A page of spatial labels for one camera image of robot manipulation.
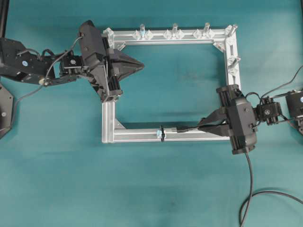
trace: metal fastener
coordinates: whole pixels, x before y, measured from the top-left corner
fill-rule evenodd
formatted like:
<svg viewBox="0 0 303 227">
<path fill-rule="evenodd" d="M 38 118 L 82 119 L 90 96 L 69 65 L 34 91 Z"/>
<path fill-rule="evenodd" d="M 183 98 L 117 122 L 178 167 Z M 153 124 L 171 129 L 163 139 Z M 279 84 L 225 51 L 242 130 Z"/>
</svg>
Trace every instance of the metal fastener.
<svg viewBox="0 0 303 227">
<path fill-rule="evenodd" d="M 238 28 L 238 25 L 233 25 L 232 28 L 231 28 L 231 31 L 229 32 L 227 37 L 231 37 L 236 32 L 237 28 Z"/>
<path fill-rule="evenodd" d="M 27 67 L 28 66 L 28 62 L 27 61 L 22 61 L 22 65 Z"/>
<path fill-rule="evenodd" d="M 172 25 L 172 37 L 176 37 L 177 31 L 178 31 L 178 24 L 174 23 Z"/>
<path fill-rule="evenodd" d="M 203 29 L 203 33 L 202 33 L 203 36 L 206 36 L 206 33 L 209 30 L 209 27 L 210 27 L 210 23 L 205 23 L 205 26 L 204 26 L 204 29 Z"/>
<path fill-rule="evenodd" d="M 265 115 L 270 115 L 270 110 L 265 110 L 265 111 L 264 111 L 264 114 L 265 114 Z"/>
</svg>

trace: metal post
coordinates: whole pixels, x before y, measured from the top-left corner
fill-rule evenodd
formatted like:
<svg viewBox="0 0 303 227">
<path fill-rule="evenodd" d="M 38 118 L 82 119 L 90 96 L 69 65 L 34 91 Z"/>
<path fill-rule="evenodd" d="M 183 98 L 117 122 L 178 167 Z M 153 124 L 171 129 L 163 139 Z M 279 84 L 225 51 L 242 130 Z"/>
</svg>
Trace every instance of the metal post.
<svg viewBox="0 0 303 227">
<path fill-rule="evenodd" d="M 9 0 L 0 0 L 0 37 L 5 37 L 8 11 L 9 11 Z"/>
</svg>

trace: teal tablecloth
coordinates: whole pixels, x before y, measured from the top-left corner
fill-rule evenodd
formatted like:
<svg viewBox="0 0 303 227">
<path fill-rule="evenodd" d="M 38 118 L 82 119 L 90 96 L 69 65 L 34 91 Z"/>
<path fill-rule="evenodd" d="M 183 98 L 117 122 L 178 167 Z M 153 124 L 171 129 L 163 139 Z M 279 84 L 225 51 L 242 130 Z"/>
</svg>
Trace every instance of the teal tablecloth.
<svg viewBox="0 0 303 227">
<path fill-rule="evenodd" d="M 61 52 L 87 19 L 100 30 L 237 23 L 244 93 L 288 81 L 303 63 L 299 0 L 12 0 L 7 38 Z M 125 53 L 146 67 L 121 83 L 120 121 L 198 121 L 218 108 L 223 55 L 211 45 L 127 47 Z M 281 92 L 302 87 L 302 78 Z M 1 82 L 15 97 L 36 88 Z M 84 79 L 22 101 L 15 127 L 0 141 L 0 227 L 237 226 L 249 172 L 228 141 L 102 144 L 100 119 L 99 98 Z M 250 155 L 255 188 L 303 198 L 302 145 L 287 124 L 260 126 Z M 303 207 L 276 196 L 255 198 L 246 223 L 302 225 Z"/>
</svg>

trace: rectangular aluminum frame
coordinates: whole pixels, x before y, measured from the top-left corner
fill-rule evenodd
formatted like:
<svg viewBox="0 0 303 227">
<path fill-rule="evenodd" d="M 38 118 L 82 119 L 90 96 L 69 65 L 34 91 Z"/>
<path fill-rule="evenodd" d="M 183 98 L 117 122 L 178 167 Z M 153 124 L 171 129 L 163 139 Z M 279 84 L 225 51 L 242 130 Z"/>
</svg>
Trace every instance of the rectangular aluminum frame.
<svg viewBox="0 0 303 227">
<path fill-rule="evenodd" d="M 145 30 L 140 25 L 137 31 L 104 30 L 110 47 L 122 50 L 128 45 L 167 45 L 167 44 L 212 44 L 224 53 L 226 84 L 238 84 L 241 88 L 237 38 L 237 25 L 225 29 L 210 29 L 209 23 L 203 29 L 178 29 L 174 24 L 171 30 Z M 161 141 L 161 129 L 126 129 L 116 119 L 116 103 L 102 104 L 102 142 L 146 142 Z M 208 132 L 193 130 L 177 133 L 174 128 L 164 128 L 165 141 L 229 140 Z"/>
</svg>

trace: screw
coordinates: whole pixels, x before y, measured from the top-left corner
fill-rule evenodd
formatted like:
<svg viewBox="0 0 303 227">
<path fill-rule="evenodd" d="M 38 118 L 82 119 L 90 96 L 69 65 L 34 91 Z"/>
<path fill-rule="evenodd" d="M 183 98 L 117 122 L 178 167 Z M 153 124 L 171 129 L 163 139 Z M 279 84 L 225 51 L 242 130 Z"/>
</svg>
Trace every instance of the screw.
<svg viewBox="0 0 303 227">
<path fill-rule="evenodd" d="M 264 111 L 264 114 L 265 114 L 265 115 L 270 115 L 270 110 L 265 110 L 265 111 Z"/>
<path fill-rule="evenodd" d="M 174 24 L 172 25 L 172 37 L 176 37 L 177 30 L 178 30 L 178 24 L 177 24 L 177 23 L 174 23 Z"/>
<path fill-rule="evenodd" d="M 22 61 L 22 65 L 27 67 L 28 66 L 28 62 L 27 61 Z"/>
<path fill-rule="evenodd" d="M 205 23 L 204 29 L 203 29 L 203 36 L 206 36 L 206 33 L 208 32 L 210 27 L 210 23 Z"/>
<path fill-rule="evenodd" d="M 235 33 L 237 28 L 238 28 L 238 25 L 233 25 L 232 28 L 231 28 L 231 31 L 229 32 L 227 37 L 231 37 Z"/>
<path fill-rule="evenodd" d="M 142 37 L 145 37 L 145 25 L 140 24 L 140 33 Z"/>
<path fill-rule="evenodd" d="M 233 60 L 232 64 L 228 67 L 229 69 L 233 69 L 236 67 L 237 64 L 239 64 L 239 61 L 241 60 L 241 58 L 236 57 L 235 60 Z"/>
</svg>

